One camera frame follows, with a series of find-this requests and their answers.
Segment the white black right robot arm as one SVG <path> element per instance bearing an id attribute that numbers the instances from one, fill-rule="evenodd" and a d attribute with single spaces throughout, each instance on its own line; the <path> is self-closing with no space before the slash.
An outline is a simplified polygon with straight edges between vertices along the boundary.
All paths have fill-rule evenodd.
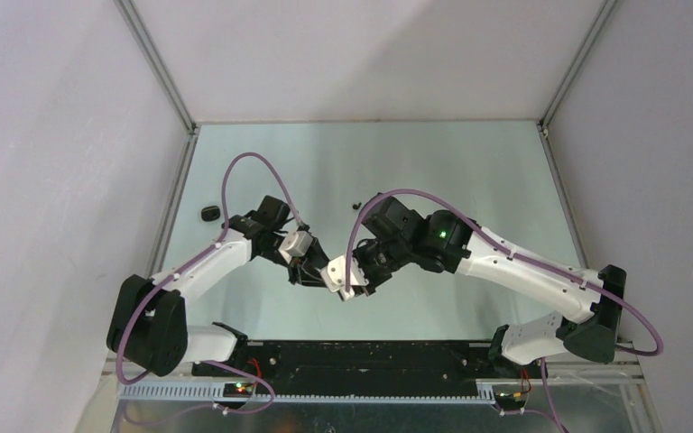
<path id="1" fill-rule="evenodd" d="M 511 377 L 539 358 L 565 353 L 599 364 L 614 360 L 627 277 L 623 269 L 607 265 L 595 271 L 555 263 L 449 206 L 421 216 L 389 194 L 369 201 L 357 225 L 372 239 L 349 243 L 347 254 L 321 273 L 342 300 L 373 294 L 407 264 L 476 277 L 552 309 L 545 317 L 496 330 L 488 363 L 497 375 Z"/>

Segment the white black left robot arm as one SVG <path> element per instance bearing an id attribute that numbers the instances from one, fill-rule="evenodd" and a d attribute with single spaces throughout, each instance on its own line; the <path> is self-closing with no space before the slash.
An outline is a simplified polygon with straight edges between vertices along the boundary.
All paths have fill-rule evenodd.
<path id="1" fill-rule="evenodd" d="M 106 346 L 147 373 L 170 374 L 179 364 L 214 361 L 227 375 L 249 364 L 243 334 L 219 323 L 191 326 L 190 307 L 230 272 L 261 257 L 284 267 L 292 284 L 324 287 L 329 258 L 306 226 L 282 231 L 292 209 L 266 196 L 259 208 L 232 216 L 226 237 L 171 272 L 132 275 L 121 285 Z"/>

